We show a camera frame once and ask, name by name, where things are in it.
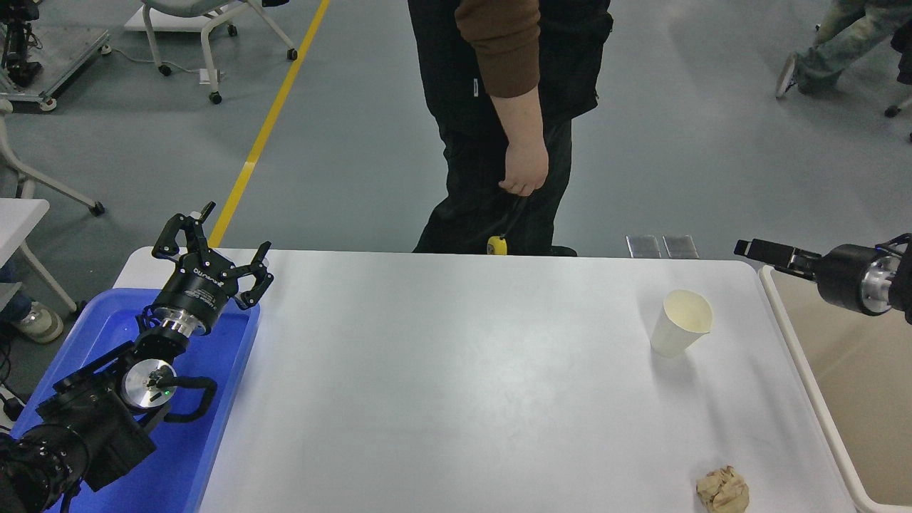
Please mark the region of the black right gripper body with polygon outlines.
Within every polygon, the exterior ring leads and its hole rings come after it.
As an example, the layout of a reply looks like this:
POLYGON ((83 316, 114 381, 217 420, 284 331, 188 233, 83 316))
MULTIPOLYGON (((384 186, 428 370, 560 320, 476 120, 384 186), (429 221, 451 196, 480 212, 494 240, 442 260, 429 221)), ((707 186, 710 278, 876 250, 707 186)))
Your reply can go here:
POLYGON ((862 283, 876 261, 876 250, 840 244, 817 261, 817 290, 825 302, 864 315, 876 312, 864 303, 862 283))

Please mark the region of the person's right hand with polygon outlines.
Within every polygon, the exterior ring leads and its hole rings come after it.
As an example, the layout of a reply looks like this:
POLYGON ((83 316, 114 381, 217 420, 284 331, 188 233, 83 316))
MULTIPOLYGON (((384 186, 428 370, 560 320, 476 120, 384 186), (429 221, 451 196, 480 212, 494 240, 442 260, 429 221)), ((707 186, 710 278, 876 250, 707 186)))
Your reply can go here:
POLYGON ((549 156, 543 133, 508 137, 504 178, 499 188, 508 194, 528 197, 540 190, 549 173, 549 156))

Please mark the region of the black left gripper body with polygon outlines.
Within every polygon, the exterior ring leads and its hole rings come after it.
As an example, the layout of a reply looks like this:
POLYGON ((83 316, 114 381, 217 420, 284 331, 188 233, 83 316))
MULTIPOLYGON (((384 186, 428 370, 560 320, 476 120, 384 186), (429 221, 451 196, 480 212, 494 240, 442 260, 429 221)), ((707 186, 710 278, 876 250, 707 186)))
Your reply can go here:
POLYGON ((212 250, 182 254, 153 301, 154 316, 162 321, 170 316, 190 316, 196 319, 196 333, 211 332, 228 299, 239 290, 235 277, 222 276, 233 266, 234 262, 212 250))

